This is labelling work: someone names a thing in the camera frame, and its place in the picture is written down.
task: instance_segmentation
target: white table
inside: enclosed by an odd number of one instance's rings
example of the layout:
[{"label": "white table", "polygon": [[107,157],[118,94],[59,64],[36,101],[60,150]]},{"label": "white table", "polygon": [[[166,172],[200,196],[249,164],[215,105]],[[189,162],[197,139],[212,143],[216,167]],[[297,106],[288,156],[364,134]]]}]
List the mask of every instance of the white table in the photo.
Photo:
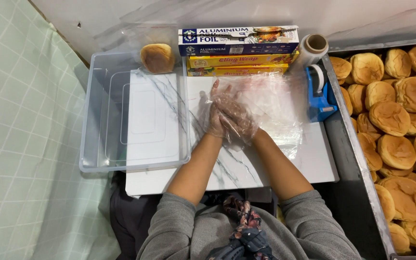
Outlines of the white table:
[{"label": "white table", "polygon": [[[197,115],[201,91],[209,93],[212,80],[212,77],[187,78],[188,107],[191,116]],[[193,144],[196,143],[196,136],[195,130],[191,128],[190,138]],[[323,123],[306,125],[303,144],[291,161],[311,183],[339,180]],[[129,172],[126,174],[126,193],[129,196],[163,193],[176,172],[177,168]],[[269,186],[269,180],[251,148],[234,151],[223,147],[208,181],[207,190],[264,186]]]}]

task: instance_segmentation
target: metal tray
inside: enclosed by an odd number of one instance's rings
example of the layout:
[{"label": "metal tray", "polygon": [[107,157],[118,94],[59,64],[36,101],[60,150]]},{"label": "metal tray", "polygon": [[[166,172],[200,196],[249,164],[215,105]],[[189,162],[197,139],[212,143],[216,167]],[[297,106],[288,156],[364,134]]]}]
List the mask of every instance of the metal tray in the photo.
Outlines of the metal tray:
[{"label": "metal tray", "polygon": [[[331,50],[331,56],[348,57],[355,53],[386,53],[391,47],[411,48],[416,40],[386,44],[359,45]],[[357,134],[336,79],[329,55],[320,61],[328,72],[331,85],[329,100],[339,108],[324,121],[325,131],[335,159],[340,181],[315,184],[333,217],[363,258],[369,260],[416,260],[416,256],[398,256],[392,245],[390,233],[377,193],[370,177]]]}]

